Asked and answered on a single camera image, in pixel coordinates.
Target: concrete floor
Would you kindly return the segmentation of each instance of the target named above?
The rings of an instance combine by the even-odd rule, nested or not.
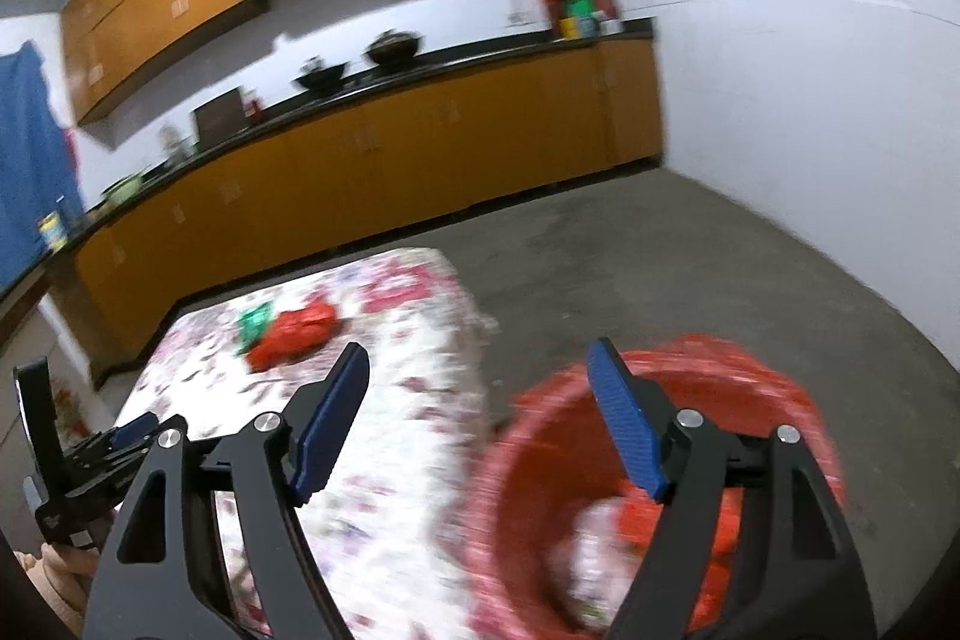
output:
[[[689,332],[732,339],[819,405],[881,629],[939,561],[960,518],[957,373],[880,297],[771,223],[651,170],[356,255],[415,245],[443,251],[499,322],[483,367],[494,416],[583,360],[597,335],[620,349]]]

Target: silver bolt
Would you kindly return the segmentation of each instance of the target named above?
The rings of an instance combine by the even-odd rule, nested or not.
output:
[[[785,442],[787,445],[796,445],[800,442],[800,432],[797,431],[796,427],[784,423],[776,427],[776,438],[779,439],[780,442]]]
[[[257,432],[272,432],[277,426],[280,426],[280,415],[276,413],[261,413],[253,419]]]
[[[178,442],[181,441],[181,433],[177,429],[165,429],[165,431],[160,432],[160,436],[157,437],[157,444],[161,448],[172,448]]]
[[[684,408],[680,413],[677,413],[677,423],[685,429],[698,429],[704,425],[704,416],[700,415],[697,410]]]

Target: black countertop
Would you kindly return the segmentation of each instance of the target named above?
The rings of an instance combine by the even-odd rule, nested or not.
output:
[[[608,34],[593,39],[556,40],[552,38],[553,34],[548,30],[521,33],[426,52],[416,57],[414,66],[399,73],[381,73],[381,71],[378,71],[376,68],[371,68],[368,71],[363,71],[363,73],[357,73],[349,77],[347,87],[341,92],[338,92],[337,95],[333,95],[333,97],[315,98],[311,97],[309,92],[303,92],[279,104],[268,107],[264,111],[266,119],[262,124],[248,128],[230,137],[224,143],[220,143],[214,148],[192,156],[184,165],[176,167],[174,170],[171,170],[171,172],[167,172],[166,175],[161,175],[146,183],[135,196],[131,196],[130,199],[127,199],[120,206],[110,210],[109,213],[98,215],[94,220],[89,220],[88,218],[83,220],[83,227],[75,229],[71,233],[69,242],[67,242],[66,247],[60,252],[70,253],[78,249],[98,229],[114,223],[114,221],[121,218],[122,215],[133,210],[133,208],[136,208],[138,204],[141,204],[141,202],[146,199],[150,199],[151,196],[163,191],[176,182],[176,180],[186,175],[186,173],[193,172],[193,170],[203,167],[203,165],[222,155],[226,155],[236,148],[241,148],[256,140],[285,131],[291,125],[298,124],[301,121],[307,121],[307,119],[317,119],[317,116],[324,112],[342,109],[360,101],[367,100],[375,95],[382,94],[383,92],[390,92],[398,88],[416,85],[419,82],[425,82],[439,76],[456,73],[456,71],[462,71],[465,68],[488,66],[501,61],[530,55],[593,47],[594,44],[598,42],[616,39],[652,39],[653,36],[654,28],[651,18],[624,20],[624,30],[622,33]],[[48,261],[51,256],[51,253],[45,253],[40,256],[37,261],[24,269],[17,279],[6,287],[6,290],[0,293],[0,302],[3,302],[37,266]]]

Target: lower cabinet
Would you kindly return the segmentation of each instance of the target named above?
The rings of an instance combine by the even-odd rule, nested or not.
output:
[[[184,296],[660,152],[651,42],[515,59],[232,150],[100,229],[74,266],[136,355]]]

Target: blue cloth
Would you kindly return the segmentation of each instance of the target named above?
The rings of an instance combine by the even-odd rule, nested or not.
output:
[[[0,56],[0,290],[46,250],[37,221],[58,208],[83,215],[64,130],[47,101],[42,59],[32,42]]]

